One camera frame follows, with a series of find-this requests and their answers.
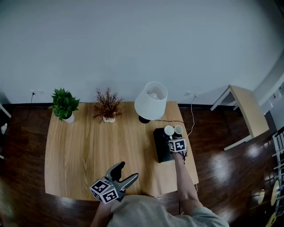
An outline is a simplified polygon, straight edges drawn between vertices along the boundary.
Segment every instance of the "white cup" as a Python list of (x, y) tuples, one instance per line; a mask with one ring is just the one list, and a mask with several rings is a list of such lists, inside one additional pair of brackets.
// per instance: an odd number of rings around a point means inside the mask
[(181, 135), (183, 133), (183, 129), (180, 125), (177, 125), (174, 127), (174, 131), (176, 132), (176, 134)]
[(165, 128), (164, 128), (164, 132), (167, 136), (170, 137), (170, 139), (172, 140), (173, 137), (172, 135), (174, 134), (174, 127), (171, 126), (171, 125), (167, 125)]

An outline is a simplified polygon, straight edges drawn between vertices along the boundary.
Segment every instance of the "white vase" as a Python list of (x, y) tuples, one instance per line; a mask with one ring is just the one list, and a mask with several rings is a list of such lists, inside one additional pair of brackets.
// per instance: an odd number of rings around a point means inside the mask
[(106, 122), (106, 123), (114, 123), (115, 122), (115, 118), (103, 117), (103, 121)]
[(68, 119), (63, 119), (67, 123), (72, 123), (74, 121), (74, 114), (72, 112), (72, 115)]

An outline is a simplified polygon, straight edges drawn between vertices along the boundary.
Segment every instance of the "lamp base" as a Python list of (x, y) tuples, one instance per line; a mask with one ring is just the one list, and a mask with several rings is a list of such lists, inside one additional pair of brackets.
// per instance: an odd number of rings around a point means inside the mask
[(141, 123), (143, 123), (143, 124), (147, 124), (147, 123), (150, 122), (150, 120), (145, 119), (145, 118), (142, 118), (141, 116), (139, 116), (139, 121), (140, 121)]

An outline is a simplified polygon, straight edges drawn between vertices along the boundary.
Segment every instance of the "forearm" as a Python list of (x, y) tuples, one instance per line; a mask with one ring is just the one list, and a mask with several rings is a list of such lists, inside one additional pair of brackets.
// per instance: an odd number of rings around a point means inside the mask
[(177, 173), (177, 193), (185, 214), (190, 215), (194, 208), (202, 207), (199, 202), (195, 186), (183, 163), (180, 154), (174, 153)]
[(106, 227), (111, 218), (112, 202), (108, 204), (100, 203), (95, 214), (91, 227)]

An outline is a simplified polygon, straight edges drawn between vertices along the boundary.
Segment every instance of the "table lamp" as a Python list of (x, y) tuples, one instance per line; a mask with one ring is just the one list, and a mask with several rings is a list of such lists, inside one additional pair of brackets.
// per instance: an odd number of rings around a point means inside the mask
[(168, 91), (158, 82), (147, 83), (134, 102), (134, 107), (139, 115), (139, 121), (148, 123), (164, 115)]

